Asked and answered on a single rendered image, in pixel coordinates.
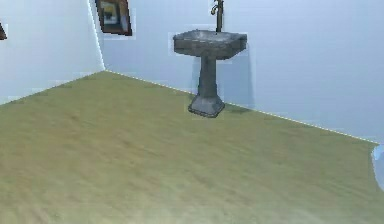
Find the dark brass tap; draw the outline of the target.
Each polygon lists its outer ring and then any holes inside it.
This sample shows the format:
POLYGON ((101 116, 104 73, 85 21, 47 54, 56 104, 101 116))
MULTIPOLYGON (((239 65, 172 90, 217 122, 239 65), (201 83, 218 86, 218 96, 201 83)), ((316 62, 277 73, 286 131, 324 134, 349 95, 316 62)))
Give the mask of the dark brass tap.
POLYGON ((223 26, 224 0, 214 0, 215 5, 210 13, 216 16, 216 31, 221 32, 223 26))

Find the pale blue rounded object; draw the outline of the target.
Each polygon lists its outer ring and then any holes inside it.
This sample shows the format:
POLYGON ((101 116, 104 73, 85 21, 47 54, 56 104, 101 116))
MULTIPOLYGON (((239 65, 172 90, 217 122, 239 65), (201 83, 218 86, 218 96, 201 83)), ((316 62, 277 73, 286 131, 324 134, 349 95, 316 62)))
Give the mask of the pale blue rounded object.
POLYGON ((384 145, 376 146, 371 152, 372 167, 378 187, 384 192, 384 145))

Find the grey pedestal sink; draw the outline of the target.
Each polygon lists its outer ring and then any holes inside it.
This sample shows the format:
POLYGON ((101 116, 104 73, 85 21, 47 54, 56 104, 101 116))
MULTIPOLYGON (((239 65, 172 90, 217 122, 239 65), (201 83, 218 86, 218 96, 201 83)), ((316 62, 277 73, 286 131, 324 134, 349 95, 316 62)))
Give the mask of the grey pedestal sink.
POLYGON ((174 52, 200 58, 197 94, 188 111, 199 116, 215 118, 225 108, 218 96, 216 61, 233 58, 244 51, 247 35, 211 30, 190 30, 173 36, 174 52))

